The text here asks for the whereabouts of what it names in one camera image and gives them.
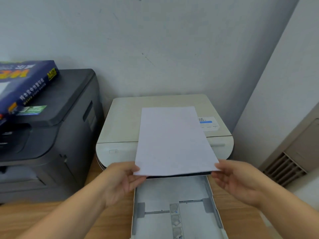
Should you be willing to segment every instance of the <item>forearm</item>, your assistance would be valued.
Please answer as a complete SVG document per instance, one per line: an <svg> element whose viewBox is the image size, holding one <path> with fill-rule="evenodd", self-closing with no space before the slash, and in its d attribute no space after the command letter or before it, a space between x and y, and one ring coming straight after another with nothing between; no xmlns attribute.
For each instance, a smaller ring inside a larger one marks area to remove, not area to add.
<svg viewBox="0 0 319 239"><path fill-rule="evenodd" d="M105 208L96 180L68 198L19 239L84 238Z"/></svg>
<svg viewBox="0 0 319 239"><path fill-rule="evenodd" d="M263 188L260 210L284 239L319 238L319 213L274 182Z"/></svg>

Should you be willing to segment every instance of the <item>white printer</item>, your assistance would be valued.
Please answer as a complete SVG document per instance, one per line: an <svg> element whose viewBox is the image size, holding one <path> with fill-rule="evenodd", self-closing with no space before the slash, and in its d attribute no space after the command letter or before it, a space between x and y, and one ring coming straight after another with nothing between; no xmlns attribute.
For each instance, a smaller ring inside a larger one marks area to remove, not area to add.
<svg viewBox="0 0 319 239"><path fill-rule="evenodd" d="M181 106L195 107L217 158L227 159L233 137L206 95L129 97L112 102L96 144L101 167L135 160L142 107ZM147 179L135 190L132 238L228 238L207 177Z"/></svg>

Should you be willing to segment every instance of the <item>paper tray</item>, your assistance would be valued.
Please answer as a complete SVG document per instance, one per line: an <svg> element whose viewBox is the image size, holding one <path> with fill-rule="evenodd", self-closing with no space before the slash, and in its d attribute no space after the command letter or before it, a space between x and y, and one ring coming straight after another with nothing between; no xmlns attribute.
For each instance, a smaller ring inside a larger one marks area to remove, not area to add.
<svg viewBox="0 0 319 239"><path fill-rule="evenodd" d="M148 179L135 190L131 239L228 239L206 176Z"/></svg>

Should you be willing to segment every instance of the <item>printer lid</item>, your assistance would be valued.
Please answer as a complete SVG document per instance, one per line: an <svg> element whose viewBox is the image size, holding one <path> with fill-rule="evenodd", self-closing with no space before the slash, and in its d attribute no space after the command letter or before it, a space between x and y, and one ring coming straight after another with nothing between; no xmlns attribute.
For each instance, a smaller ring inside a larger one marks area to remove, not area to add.
<svg viewBox="0 0 319 239"><path fill-rule="evenodd" d="M194 106L199 118L216 119L218 129L205 132L206 137L231 136L206 95L142 96L113 100L97 143L138 141L142 107L178 106Z"/></svg>
<svg viewBox="0 0 319 239"><path fill-rule="evenodd" d="M44 106L38 115L15 116L12 123L27 123L32 127L54 126L60 123L94 76L92 69L64 69L27 106Z"/></svg>

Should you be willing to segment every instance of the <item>dark gray printer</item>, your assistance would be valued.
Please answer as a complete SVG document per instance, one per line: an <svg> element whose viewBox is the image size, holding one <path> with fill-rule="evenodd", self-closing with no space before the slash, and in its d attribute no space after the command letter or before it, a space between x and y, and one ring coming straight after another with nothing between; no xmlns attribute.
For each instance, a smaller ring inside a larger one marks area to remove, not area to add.
<svg viewBox="0 0 319 239"><path fill-rule="evenodd" d="M92 69L60 71L28 104L42 111L0 127L0 203L64 200L84 185L104 121L99 84Z"/></svg>

